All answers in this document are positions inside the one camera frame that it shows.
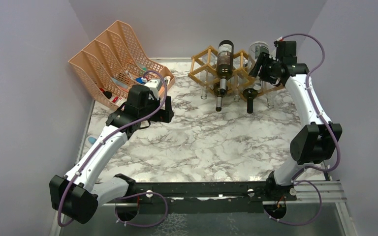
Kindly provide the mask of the round clear flask silver cap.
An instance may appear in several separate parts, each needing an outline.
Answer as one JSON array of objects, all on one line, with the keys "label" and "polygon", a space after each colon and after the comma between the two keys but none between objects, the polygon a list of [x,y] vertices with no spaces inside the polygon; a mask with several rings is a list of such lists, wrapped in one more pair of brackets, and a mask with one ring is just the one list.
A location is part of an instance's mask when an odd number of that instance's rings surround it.
[{"label": "round clear flask silver cap", "polygon": [[[248,71],[250,72],[260,55],[260,53],[266,52],[269,53],[269,45],[263,41],[256,41],[249,46],[249,59],[248,59]],[[252,85],[252,88],[258,92],[261,92],[262,82],[258,77],[255,77],[255,81]]]}]

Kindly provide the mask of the dark green wine bottle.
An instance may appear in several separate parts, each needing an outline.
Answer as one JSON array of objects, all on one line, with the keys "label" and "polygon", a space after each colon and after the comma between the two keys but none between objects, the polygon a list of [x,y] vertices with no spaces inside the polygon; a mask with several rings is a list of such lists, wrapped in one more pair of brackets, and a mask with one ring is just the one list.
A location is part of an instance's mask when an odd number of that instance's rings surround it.
[{"label": "dark green wine bottle", "polygon": [[243,87],[242,95],[247,101],[247,113],[252,114],[253,113],[253,101],[258,95],[259,90],[259,82],[257,82],[256,77],[253,77],[253,81]]}]

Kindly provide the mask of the green wine bottle gold label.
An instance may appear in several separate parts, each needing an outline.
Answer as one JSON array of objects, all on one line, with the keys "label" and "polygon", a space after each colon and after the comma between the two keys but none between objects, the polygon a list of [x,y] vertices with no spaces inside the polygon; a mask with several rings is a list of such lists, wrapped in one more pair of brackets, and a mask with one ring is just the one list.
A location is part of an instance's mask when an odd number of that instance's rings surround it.
[{"label": "green wine bottle gold label", "polygon": [[219,43],[217,55],[217,77],[220,79],[218,96],[224,97],[227,94],[227,81],[233,74],[234,45],[230,40],[223,40]]}]

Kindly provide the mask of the dark labelled wine bottle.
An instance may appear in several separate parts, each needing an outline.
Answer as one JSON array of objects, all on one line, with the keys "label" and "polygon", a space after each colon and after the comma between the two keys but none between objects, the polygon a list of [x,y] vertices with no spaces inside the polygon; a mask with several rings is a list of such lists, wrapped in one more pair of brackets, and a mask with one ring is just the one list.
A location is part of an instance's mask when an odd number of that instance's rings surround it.
[{"label": "dark labelled wine bottle", "polygon": [[216,111],[220,112],[222,110],[223,98],[227,95],[228,87],[227,80],[220,79],[219,83],[214,84],[213,92],[216,97]]}]

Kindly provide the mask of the small clear glass bottle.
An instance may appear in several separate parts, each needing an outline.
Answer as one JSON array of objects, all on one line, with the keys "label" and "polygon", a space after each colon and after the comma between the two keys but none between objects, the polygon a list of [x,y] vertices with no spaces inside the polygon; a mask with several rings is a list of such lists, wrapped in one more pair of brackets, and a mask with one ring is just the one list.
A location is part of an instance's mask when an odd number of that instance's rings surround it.
[{"label": "small clear glass bottle", "polygon": [[[209,64],[209,65],[213,66],[215,64],[216,57],[213,54],[210,57],[208,57],[208,54],[205,54],[201,57],[201,61],[205,64]],[[207,83],[212,80],[213,76],[210,76],[210,73],[207,69],[202,71],[200,73],[200,76],[201,76],[201,79],[203,80],[203,83],[204,83],[204,85],[201,86],[200,98],[205,100],[205,99],[207,99],[208,90],[210,88]]]}]

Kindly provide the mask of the tall clear glass bottle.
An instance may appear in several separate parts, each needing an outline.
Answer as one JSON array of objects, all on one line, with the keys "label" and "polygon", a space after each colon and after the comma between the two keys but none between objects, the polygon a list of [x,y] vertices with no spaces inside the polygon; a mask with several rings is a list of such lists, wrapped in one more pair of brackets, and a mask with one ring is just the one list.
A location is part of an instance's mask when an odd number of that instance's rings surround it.
[{"label": "tall clear glass bottle", "polygon": [[233,101],[239,102],[241,100],[240,94],[243,89],[243,84],[245,82],[244,75],[241,73],[240,69],[244,68],[244,58],[238,57],[233,60],[233,78],[231,79],[232,82],[232,89],[233,89]]}]

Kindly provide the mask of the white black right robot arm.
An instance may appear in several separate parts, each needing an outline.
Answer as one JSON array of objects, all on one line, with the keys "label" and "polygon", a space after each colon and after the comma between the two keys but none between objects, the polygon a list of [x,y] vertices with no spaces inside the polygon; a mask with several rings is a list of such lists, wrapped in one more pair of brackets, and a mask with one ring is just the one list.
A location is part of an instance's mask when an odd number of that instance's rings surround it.
[{"label": "white black right robot arm", "polygon": [[252,44],[253,56],[249,59],[249,75],[275,87],[284,86],[297,109],[302,129],[292,139],[291,158],[271,172],[264,187],[265,196],[276,200],[287,195],[293,182],[305,170],[332,157],[343,132],[339,123],[325,115],[314,91],[310,70],[298,63],[296,41],[275,41],[276,54],[272,56],[265,44]]}]

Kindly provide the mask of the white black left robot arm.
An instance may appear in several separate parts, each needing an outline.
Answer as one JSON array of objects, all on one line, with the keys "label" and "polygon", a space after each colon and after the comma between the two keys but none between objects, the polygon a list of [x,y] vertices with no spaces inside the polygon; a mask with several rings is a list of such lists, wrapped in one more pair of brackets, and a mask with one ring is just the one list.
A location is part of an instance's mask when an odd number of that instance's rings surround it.
[{"label": "white black left robot arm", "polygon": [[135,195],[133,179],[118,174],[98,184],[97,178],[113,155],[141,129],[143,121],[170,123],[173,116],[171,96],[160,99],[147,85],[132,86],[126,102],[110,114],[85,156],[62,177],[55,175],[50,180],[51,205],[57,211],[59,226],[67,226],[62,215],[85,224],[99,206],[117,198],[131,201]]}]

